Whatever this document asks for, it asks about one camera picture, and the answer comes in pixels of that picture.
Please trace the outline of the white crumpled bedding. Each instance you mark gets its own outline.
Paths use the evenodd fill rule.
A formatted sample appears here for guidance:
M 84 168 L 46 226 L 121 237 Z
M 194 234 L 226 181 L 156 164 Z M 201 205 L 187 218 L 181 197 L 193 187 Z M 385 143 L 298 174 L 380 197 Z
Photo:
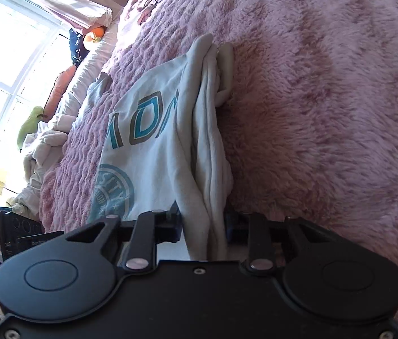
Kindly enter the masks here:
M 88 54 L 62 91 L 55 112 L 47 123 L 37 125 L 23 142 L 23 169 L 26 187 L 13 199 L 12 211 L 32 220 L 39 219 L 40 194 L 45 174 L 60 162 L 69 132 L 99 98 L 98 90 L 109 82 L 102 71 L 118 41 L 118 22 L 105 32 L 98 47 Z

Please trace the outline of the pink fluffy bed blanket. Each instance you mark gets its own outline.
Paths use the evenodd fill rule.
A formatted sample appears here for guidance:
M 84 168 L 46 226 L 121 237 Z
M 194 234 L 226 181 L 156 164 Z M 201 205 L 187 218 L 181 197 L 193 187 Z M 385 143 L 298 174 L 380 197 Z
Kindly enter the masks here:
M 44 226 L 86 222 L 114 105 L 211 33 L 235 53 L 218 112 L 232 206 L 304 217 L 398 264 L 398 0 L 163 0 L 138 25 L 145 2 L 126 4 L 105 65 L 112 87 L 46 175 Z

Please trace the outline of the black hair accessory on bed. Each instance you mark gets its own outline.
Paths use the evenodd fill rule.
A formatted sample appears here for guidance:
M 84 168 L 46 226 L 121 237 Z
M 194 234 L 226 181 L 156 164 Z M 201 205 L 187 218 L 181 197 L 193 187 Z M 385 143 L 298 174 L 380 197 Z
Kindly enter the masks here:
M 146 2 L 143 5 L 142 12 L 138 18 L 138 25 L 143 25 L 149 19 L 149 17 L 151 17 L 153 10 L 162 1 L 163 0 L 146 0 Z

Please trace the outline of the white sweatshirt with print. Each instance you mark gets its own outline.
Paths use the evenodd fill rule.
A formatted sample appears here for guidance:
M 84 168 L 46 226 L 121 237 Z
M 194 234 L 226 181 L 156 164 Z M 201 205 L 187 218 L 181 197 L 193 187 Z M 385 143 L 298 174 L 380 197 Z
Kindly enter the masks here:
M 135 220 L 177 205 L 180 244 L 164 245 L 160 256 L 226 258 L 223 212 L 233 180 L 216 110 L 229 99 L 233 62 L 230 44 L 204 34 L 137 80 L 109 117 L 89 221 Z

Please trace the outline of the green plush toy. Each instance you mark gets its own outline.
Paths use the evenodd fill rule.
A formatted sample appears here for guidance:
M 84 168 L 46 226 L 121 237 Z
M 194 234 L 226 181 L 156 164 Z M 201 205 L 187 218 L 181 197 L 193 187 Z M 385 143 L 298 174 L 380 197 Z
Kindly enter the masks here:
M 36 106 L 31 111 L 27 120 L 20 127 L 17 136 L 17 147 L 21 151 L 23 143 L 28 134 L 35 133 L 38 128 L 38 123 L 45 117 L 43 107 Z

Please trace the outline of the orange plush toy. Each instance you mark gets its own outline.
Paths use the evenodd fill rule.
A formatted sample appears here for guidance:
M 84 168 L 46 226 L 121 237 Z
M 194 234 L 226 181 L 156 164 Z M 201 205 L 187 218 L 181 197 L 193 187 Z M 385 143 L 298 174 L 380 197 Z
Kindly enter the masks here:
M 83 38 L 83 46 L 87 51 L 95 50 L 103 39 L 106 27 L 99 26 L 90 30 Z

